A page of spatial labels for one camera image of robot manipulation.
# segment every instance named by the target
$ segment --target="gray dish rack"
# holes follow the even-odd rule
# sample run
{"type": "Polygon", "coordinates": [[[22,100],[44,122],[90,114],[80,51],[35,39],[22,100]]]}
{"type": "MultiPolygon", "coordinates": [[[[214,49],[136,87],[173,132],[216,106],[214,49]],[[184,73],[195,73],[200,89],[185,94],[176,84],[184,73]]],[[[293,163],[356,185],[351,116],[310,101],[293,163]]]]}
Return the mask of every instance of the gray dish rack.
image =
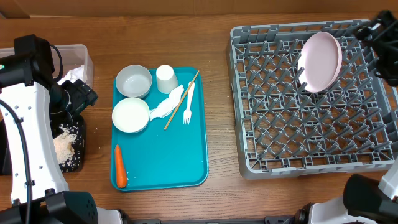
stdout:
{"type": "Polygon", "coordinates": [[[239,169],[246,179],[387,170],[398,156],[398,94],[376,78],[377,56],[352,35],[367,20],[242,26],[227,57],[239,169]],[[300,51],[317,32],[341,45],[327,90],[299,82],[300,51]]]}

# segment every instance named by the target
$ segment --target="blue tray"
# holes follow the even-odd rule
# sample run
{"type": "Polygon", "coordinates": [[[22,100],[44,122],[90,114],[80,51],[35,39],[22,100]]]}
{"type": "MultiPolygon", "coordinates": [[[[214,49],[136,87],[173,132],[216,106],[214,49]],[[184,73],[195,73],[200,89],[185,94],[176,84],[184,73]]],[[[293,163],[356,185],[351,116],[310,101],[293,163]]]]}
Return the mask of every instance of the blue tray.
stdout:
{"type": "MultiPolygon", "coordinates": [[[[156,87],[156,69],[152,74],[152,86],[143,99],[150,109],[169,97],[156,87]]],[[[197,70],[194,68],[175,68],[179,85],[188,88],[197,70]]],[[[123,100],[113,86],[113,107],[123,100]]],[[[111,182],[120,191],[167,189],[202,184],[208,175],[205,105],[200,74],[195,80],[189,125],[183,125],[183,112],[187,99],[181,104],[170,126],[164,127],[170,118],[156,118],[139,133],[124,133],[112,126],[111,182]],[[120,189],[116,185],[114,148],[119,144],[124,167],[127,173],[127,186],[120,189]]]]}

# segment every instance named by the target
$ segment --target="white plastic fork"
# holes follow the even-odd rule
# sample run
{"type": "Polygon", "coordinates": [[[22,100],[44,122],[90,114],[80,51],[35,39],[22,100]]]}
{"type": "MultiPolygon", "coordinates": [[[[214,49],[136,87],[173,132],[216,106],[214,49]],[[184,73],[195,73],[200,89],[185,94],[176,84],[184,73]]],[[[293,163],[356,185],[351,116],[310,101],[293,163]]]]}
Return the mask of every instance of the white plastic fork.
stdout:
{"type": "Polygon", "coordinates": [[[195,83],[192,83],[191,88],[188,90],[188,100],[187,100],[187,108],[184,111],[184,124],[189,125],[189,122],[191,121],[191,103],[192,103],[192,96],[193,96],[193,91],[195,89],[195,83]]]}

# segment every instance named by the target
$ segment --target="wooden stick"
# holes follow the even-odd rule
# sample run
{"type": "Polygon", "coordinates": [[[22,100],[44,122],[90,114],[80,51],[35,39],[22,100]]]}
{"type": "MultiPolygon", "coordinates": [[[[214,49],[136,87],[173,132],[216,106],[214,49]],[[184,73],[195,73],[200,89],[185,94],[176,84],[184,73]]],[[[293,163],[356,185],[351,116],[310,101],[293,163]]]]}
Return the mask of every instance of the wooden stick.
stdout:
{"type": "Polygon", "coordinates": [[[191,81],[191,84],[189,84],[187,90],[185,90],[184,95],[181,97],[180,103],[179,103],[179,104],[177,105],[177,107],[175,108],[175,110],[174,110],[172,116],[170,117],[169,121],[168,121],[167,124],[166,124],[166,127],[164,127],[164,130],[166,130],[166,129],[168,128],[170,122],[172,122],[172,120],[173,120],[173,118],[174,118],[174,115],[176,114],[177,110],[180,108],[182,101],[184,101],[184,99],[185,99],[185,97],[186,97],[186,95],[187,95],[187,93],[188,93],[188,90],[191,88],[192,84],[195,82],[195,79],[197,79],[198,74],[199,74],[199,71],[198,71],[197,74],[193,77],[193,80],[191,81]]]}

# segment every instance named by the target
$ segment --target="cable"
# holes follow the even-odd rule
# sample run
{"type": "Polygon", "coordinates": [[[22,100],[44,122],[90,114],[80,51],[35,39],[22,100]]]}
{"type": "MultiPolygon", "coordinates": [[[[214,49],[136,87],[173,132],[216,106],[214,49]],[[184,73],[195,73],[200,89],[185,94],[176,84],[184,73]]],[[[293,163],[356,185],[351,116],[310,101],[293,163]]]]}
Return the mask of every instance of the cable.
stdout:
{"type": "Polygon", "coordinates": [[[25,175],[26,175],[26,189],[27,189],[27,207],[26,207],[26,218],[25,224],[30,223],[30,211],[32,205],[32,178],[30,176],[30,165],[29,165],[29,156],[27,153],[27,144],[25,133],[21,125],[21,120],[18,118],[15,111],[3,100],[0,100],[0,105],[3,106],[8,112],[11,114],[12,118],[14,118],[15,123],[17,124],[17,128],[19,131],[19,136],[21,137],[22,143],[22,151],[24,153],[24,162],[25,162],[25,175]]]}
{"type": "Polygon", "coordinates": [[[62,65],[62,57],[61,57],[61,53],[58,50],[58,48],[55,45],[50,44],[50,46],[52,48],[54,48],[54,50],[57,52],[58,57],[60,58],[60,73],[58,74],[58,76],[56,78],[54,78],[54,81],[58,82],[59,80],[61,80],[62,75],[63,75],[63,65],[62,65]]]}

